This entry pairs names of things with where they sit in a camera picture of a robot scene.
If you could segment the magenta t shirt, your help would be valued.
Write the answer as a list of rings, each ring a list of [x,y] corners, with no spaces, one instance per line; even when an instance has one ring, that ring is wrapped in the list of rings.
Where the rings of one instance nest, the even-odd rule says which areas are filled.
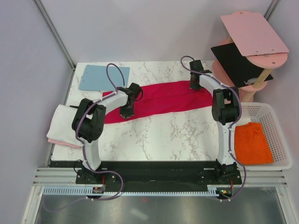
[[[105,116],[105,124],[121,123],[170,112],[184,112],[212,105],[212,95],[205,88],[192,90],[189,81],[146,85],[143,97],[134,103],[134,115],[128,119],[120,116],[117,108]]]

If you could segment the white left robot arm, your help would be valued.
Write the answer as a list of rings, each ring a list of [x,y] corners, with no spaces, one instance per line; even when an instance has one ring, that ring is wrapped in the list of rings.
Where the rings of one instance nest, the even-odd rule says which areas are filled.
[[[103,132],[106,115],[119,108],[122,118],[134,116],[134,103],[139,95],[143,95],[143,90],[133,83],[128,88],[118,87],[97,101],[81,100],[71,127],[76,139],[83,144],[83,165],[89,169],[86,178],[91,183],[99,183],[103,177],[98,169],[101,165],[98,139]]]

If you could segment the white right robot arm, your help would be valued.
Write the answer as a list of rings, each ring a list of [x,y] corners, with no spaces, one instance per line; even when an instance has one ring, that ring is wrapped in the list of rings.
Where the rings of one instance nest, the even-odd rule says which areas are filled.
[[[226,86],[211,73],[203,72],[191,72],[190,86],[194,90],[205,88],[212,96],[212,117],[219,134],[214,178],[218,183],[226,183],[237,172],[234,134],[236,123],[242,116],[238,89]]]

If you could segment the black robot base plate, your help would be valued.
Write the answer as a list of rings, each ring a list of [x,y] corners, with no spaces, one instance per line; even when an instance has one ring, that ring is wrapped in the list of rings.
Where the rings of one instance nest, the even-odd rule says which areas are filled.
[[[238,185],[240,171],[219,176],[216,161],[103,161],[97,173],[85,167],[77,172],[77,184],[104,184],[111,191],[206,190],[208,185]]]

